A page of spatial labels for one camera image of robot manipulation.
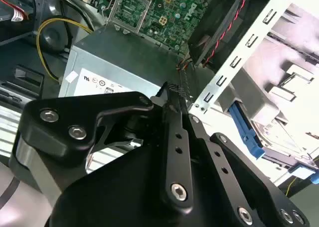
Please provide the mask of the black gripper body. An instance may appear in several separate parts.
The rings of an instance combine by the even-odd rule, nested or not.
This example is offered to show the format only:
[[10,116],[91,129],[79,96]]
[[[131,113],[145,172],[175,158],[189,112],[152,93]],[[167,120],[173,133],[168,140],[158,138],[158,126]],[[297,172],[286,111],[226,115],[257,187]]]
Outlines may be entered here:
[[156,148],[134,151],[76,181],[58,199],[52,227],[185,227],[194,208],[193,164],[189,213],[164,190]]

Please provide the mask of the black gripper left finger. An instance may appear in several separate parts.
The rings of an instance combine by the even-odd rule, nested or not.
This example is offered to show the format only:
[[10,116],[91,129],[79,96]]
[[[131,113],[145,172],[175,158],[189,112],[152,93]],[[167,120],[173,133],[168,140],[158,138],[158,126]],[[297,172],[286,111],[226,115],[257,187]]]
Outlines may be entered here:
[[188,116],[179,86],[164,83],[151,98],[139,92],[34,100],[19,121],[11,160],[15,174],[29,172],[54,206],[86,175],[89,156],[105,148],[129,153],[154,149],[159,193],[175,210],[191,210],[193,187]]

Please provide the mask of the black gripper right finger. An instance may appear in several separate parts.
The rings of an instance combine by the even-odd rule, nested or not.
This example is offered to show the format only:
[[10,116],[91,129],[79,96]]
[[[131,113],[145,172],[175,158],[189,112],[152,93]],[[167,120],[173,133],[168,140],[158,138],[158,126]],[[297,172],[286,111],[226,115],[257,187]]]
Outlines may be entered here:
[[194,208],[186,227],[308,227],[307,217],[225,135],[209,136],[184,109]]

